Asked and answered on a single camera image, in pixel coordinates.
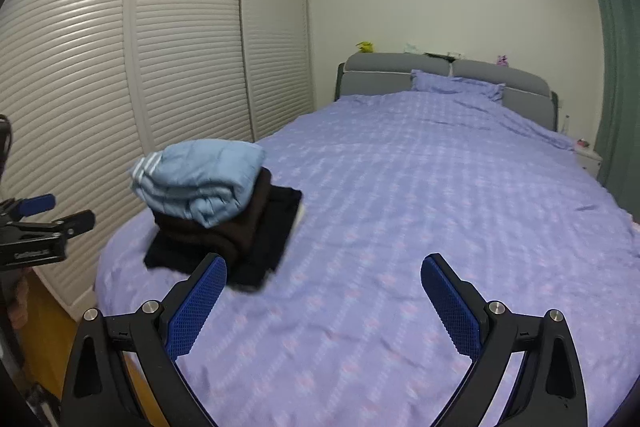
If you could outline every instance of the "gray headboard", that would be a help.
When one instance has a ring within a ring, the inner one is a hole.
[[[411,70],[506,84],[502,105],[543,127],[557,130],[557,97],[539,76],[475,60],[405,53],[356,53],[338,67],[335,98],[343,94],[387,94],[411,89]]]

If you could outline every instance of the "white louvered panel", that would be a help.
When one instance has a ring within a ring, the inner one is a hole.
[[[313,110],[306,0],[242,0],[242,30],[259,139]]]
[[[136,0],[138,57],[156,150],[251,140],[239,0]]]
[[[78,317],[100,248],[142,207],[126,169],[142,155],[127,87],[122,0],[6,0],[0,9],[0,112],[14,126],[7,196],[52,192],[51,220],[92,209],[94,231],[39,276]]]

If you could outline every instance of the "folded light blue garment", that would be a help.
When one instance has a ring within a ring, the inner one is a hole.
[[[439,94],[456,94],[468,92],[480,94],[492,102],[502,101],[502,92],[505,84],[491,84],[475,78],[463,78],[461,76],[441,76],[440,74],[425,73],[421,70],[412,70],[412,91],[437,92]]]
[[[264,156],[249,142],[180,142],[138,160],[131,189],[153,210],[210,228],[244,210]]]

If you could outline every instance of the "pillow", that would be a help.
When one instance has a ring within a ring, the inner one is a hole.
[[[506,84],[491,84],[474,78],[461,76],[441,76],[440,74],[425,73],[420,70],[411,71],[411,90],[438,92],[441,94],[455,94],[468,92],[487,97],[492,102],[502,100],[502,91]]]

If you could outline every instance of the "folded clothes stack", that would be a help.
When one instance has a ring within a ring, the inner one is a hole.
[[[214,251],[226,261],[229,284],[261,287],[302,212],[302,193],[271,185],[264,156],[256,144],[206,139],[139,160],[131,187],[160,229],[145,265],[190,274]]]

